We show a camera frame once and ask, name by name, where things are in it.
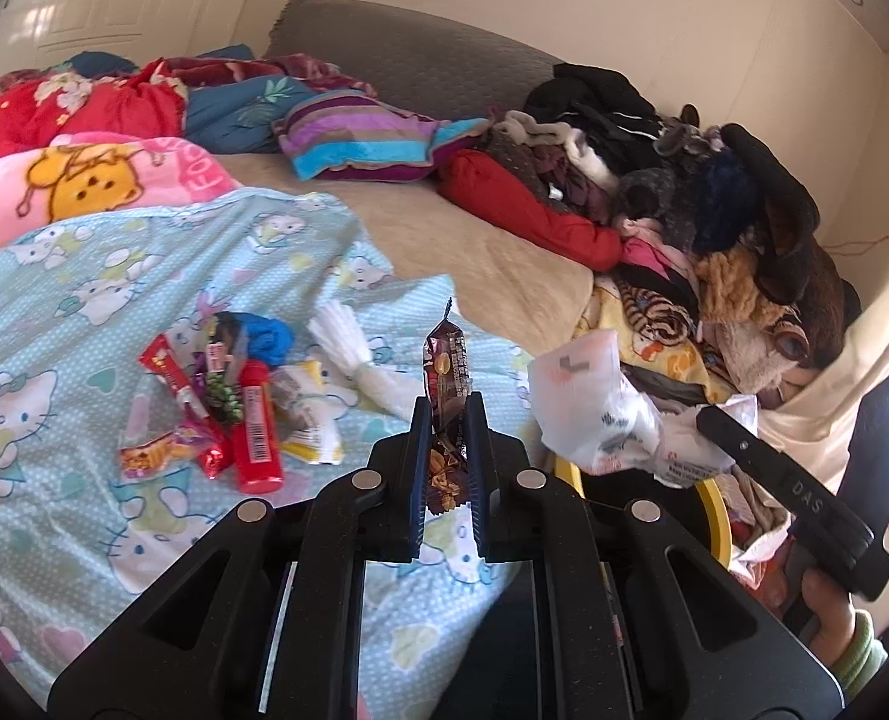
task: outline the polka dot fabric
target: polka dot fabric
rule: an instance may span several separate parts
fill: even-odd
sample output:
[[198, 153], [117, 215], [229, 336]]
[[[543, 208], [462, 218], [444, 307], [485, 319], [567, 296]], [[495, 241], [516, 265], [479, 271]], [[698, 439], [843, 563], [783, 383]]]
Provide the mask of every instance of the polka dot fabric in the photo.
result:
[[[306, 323], [316, 307], [353, 307], [376, 358], [419, 377], [424, 337], [454, 293], [446, 276], [397, 280], [329, 194], [244, 188], [46, 229], [73, 242], [56, 266], [0, 251], [0, 658], [41, 704], [87, 643], [244, 497], [233, 470], [209, 481], [193, 463], [121, 478], [118, 448], [177, 419], [137, 362], [152, 338], [167, 333], [180, 354], [217, 311], [254, 312], [292, 327], [289, 362], [321, 360], [345, 461], [284, 458], [285, 486], [268, 496], [282, 506], [363, 466], [376, 440], [408, 427], [315, 346]], [[491, 426], [532, 435], [525, 355], [457, 321]], [[513, 575], [479, 559], [467, 507], [429, 519], [426, 533], [412, 565], [367, 571], [360, 685], [375, 720], [430, 715]]]

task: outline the beige wall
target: beige wall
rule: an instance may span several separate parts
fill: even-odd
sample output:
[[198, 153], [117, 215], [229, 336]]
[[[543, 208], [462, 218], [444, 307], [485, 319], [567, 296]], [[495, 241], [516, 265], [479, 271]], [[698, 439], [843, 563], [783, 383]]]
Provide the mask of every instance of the beige wall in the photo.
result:
[[[876, 105], [868, 143], [858, 163], [842, 211], [822, 237], [825, 245], [847, 241], [875, 241], [889, 235], [889, 52], [885, 55], [884, 83]], [[858, 252], [864, 247], [848, 247]], [[841, 276], [851, 281], [867, 305], [887, 276], [889, 241], [860, 257], [835, 257]]]
[[[247, 0], [255, 50], [287, 0]], [[771, 146], [834, 223], [865, 145], [883, 54], [836, 0], [373, 0], [623, 71], [664, 112], [694, 103]]]

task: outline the yellow rim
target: yellow rim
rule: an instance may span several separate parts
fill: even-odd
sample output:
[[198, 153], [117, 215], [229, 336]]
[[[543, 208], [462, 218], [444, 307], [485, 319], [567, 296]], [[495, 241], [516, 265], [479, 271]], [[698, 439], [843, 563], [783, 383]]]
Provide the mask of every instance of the yellow rim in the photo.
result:
[[[585, 497], [585, 486], [580, 481], [580, 470], [575, 464], [555, 456], [555, 476], [575, 488], [580, 497]], [[718, 490], [718, 485], [713, 479], [699, 482], [694, 487], [698, 491], [698, 497], [701, 498], [702, 506], [705, 507], [707, 529], [711, 533], [711, 555], [726, 568], [731, 562], [731, 525], [725, 500], [721, 497], [721, 490]]]

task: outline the metal screw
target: metal screw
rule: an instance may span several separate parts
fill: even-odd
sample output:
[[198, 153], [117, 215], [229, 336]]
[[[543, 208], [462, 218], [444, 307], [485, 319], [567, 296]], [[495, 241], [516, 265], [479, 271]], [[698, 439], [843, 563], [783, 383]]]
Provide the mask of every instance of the metal screw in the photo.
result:
[[259, 522], [264, 519], [264, 515], [267, 513], [268, 504], [265, 504], [264, 501], [259, 501], [257, 498], [244, 501], [238, 507], [238, 519], [241, 522]]
[[635, 519], [639, 519], [641, 522], [657, 522], [658, 519], [661, 519], [661, 509], [654, 501], [634, 501], [630, 505], [630, 512]]
[[381, 483], [381, 474], [371, 469], [358, 471], [351, 477], [351, 484], [358, 490], [374, 490]]
[[548, 478], [537, 469], [525, 469], [518, 472], [517, 483], [528, 490], [540, 490], [548, 483]]

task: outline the striped fabric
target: striped fabric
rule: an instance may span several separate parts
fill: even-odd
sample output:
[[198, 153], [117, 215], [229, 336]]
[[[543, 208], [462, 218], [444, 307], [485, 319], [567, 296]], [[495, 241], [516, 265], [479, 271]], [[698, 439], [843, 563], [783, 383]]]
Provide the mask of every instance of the striped fabric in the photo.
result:
[[328, 178], [412, 181], [467, 148], [490, 124], [438, 122], [339, 89], [294, 106], [273, 129], [302, 181], [321, 172]]

